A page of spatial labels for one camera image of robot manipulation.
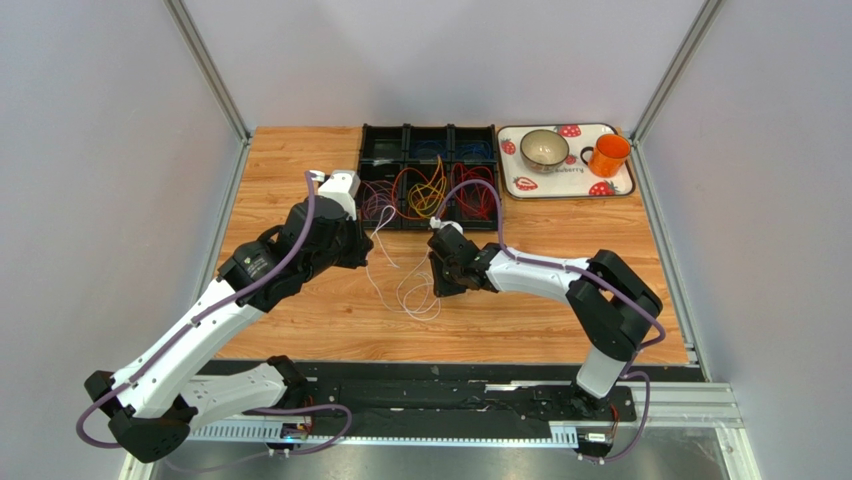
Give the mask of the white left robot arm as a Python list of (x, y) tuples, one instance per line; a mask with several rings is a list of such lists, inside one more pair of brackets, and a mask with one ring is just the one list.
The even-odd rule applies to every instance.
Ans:
[(310, 195), (287, 221), (238, 247), (197, 303), (137, 360), (96, 371), (78, 436), (122, 448), (143, 463), (170, 455), (189, 434), (242, 413), (308, 415), (305, 376), (286, 356), (243, 373), (198, 378), (226, 343), (331, 267), (367, 264), (366, 236), (350, 193)]

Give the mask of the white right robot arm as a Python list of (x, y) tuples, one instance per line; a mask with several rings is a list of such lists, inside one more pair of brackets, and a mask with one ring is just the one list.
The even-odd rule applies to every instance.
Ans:
[(603, 400), (640, 351), (647, 334), (665, 330), (659, 296), (616, 253), (558, 259), (532, 255), (500, 243), (477, 246), (458, 228), (435, 230), (427, 242), (433, 292), (438, 297), (467, 291), (523, 293), (567, 305), (591, 347), (574, 381), (578, 396)]

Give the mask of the black compartment organizer tray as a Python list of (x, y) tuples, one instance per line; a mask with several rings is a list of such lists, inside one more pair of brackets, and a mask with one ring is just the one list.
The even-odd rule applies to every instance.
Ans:
[(499, 180), (495, 127), (362, 127), (356, 207), (364, 225), (425, 230), (438, 213), (465, 229), (494, 231), (497, 208), (488, 188)]

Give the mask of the beige ceramic bowl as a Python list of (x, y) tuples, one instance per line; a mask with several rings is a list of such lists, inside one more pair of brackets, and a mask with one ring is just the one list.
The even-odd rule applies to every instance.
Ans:
[(540, 174), (554, 173), (570, 156), (570, 147), (556, 131), (536, 129), (527, 132), (520, 141), (523, 164)]

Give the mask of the strawberry print serving tray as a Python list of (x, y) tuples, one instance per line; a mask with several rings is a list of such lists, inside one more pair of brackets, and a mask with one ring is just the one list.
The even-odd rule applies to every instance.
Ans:
[[(532, 166), (522, 155), (521, 142), (527, 134), (543, 130), (559, 137), (568, 156), (550, 172)], [(609, 178), (595, 175), (588, 167), (599, 137), (618, 130), (605, 123), (559, 125), (516, 125), (497, 130), (499, 167), (507, 194), (517, 200), (588, 199), (598, 196), (626, 197), (636, 182), (630, 166), (621, 166)]]

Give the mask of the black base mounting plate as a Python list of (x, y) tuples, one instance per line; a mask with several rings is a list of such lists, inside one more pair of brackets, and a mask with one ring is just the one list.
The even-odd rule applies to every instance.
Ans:
[(576, 364), (333, 362), (297, 360), (307, 379), (301, 405), (341, 404), (353, 414), (313, 414), (316, 436), (346, 428), (346, 439), (532, 440), (557, 421), (637, 420), (627, 387), (583, 405), (571, 385)]

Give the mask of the orange mug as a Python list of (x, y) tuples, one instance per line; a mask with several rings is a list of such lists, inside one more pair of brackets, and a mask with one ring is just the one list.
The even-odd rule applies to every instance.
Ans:
[(604, 134), (593, 146), (584, 147), (580, 159), (598, 177), (615, 176), (630, 156), (629, 141), (618, 134)]

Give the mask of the aluminium corner frame post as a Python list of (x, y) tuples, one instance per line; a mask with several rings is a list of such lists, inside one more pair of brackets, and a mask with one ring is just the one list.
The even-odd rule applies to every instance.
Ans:
[(245, 122), (225, 80), (208, 49), (203, 36), (186, 4), (182, 0), (165, 0), (176, 27), (198, 65), (215, 100), (240, 143), (247, 145), (252, 131)]

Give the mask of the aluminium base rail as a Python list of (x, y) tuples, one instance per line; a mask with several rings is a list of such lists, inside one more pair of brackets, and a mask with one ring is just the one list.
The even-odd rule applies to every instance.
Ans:
[(343, 413), (346, 426), (351, 425), (350, 410), (335, 409), (320, 412), (284, 415), (234, 415), (192, 431), (191, 441), (258, 443), (281, 448), (285, 445), (320, 445), (334, 440), (341, 445), (412, 445), (412, 446), (464, 446), (464, 447), (533, 447), (573, 448), (591, 434), (615, 433), (618, 441), (627, 441), (630, 430), (640, 424), (661, 428), (725, 428), (741, 426), (739, 410), (731, 389), (722, 384), (654, 382), (646, 386), (643, 381), (626, 381), (630, 395), (636, 397), (641, 408), (640, 417), (621, 423), (613, 419), (608, 424), (557, 421), (550, 425), (550, 434), (544, 439), (532, 440), (437, 440), (437, 439), (346, 439), (346, 428), (331, 436), (316, 436), (312, 429), (316, 422), (313, 414), (320, 412)]

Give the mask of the right aluminium corner post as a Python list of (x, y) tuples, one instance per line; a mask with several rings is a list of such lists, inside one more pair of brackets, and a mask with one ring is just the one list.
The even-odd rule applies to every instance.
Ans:
[(648, 136), (665, 103), (674, 92), (680, 78), (725, 4), (726, 1), (724, 0), (706, 0), (702, 2), (701, 8), (688, 28), (648, 104), (644, 108), (635, 128), (632, 130), (630, 138), (634, 144), (641, 143)]

